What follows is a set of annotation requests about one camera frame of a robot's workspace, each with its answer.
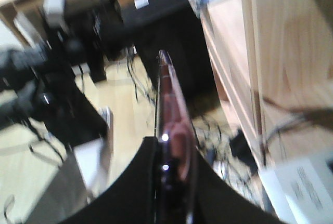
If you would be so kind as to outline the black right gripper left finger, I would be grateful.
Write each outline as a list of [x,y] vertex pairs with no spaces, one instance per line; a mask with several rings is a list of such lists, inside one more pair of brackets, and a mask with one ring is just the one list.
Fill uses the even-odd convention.
[[153,161],[157,139],[143,138],[116,181],[96,200],[62,223],[153,223]]

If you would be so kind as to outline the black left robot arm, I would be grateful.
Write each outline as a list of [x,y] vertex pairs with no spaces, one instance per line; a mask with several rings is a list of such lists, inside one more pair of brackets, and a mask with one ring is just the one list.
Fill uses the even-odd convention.
[[1,93],[1,223],[57,223],[96,201],[152,134],[152,84],[138,56],[93,85],[66,64]]

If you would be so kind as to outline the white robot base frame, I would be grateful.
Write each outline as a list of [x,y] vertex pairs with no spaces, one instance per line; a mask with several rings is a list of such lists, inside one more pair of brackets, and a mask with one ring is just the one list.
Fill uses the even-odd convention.
[[26,223],[60,223],[84,209],[109,187],[113,156],[113,113],[99,109],[107,135],[73,148],[34,204]]

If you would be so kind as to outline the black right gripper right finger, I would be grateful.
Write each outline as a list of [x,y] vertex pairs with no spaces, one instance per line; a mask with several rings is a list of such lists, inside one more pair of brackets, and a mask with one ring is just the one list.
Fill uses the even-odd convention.
[[194,223],[281,223],[228,186],[199,152],[197,170]]

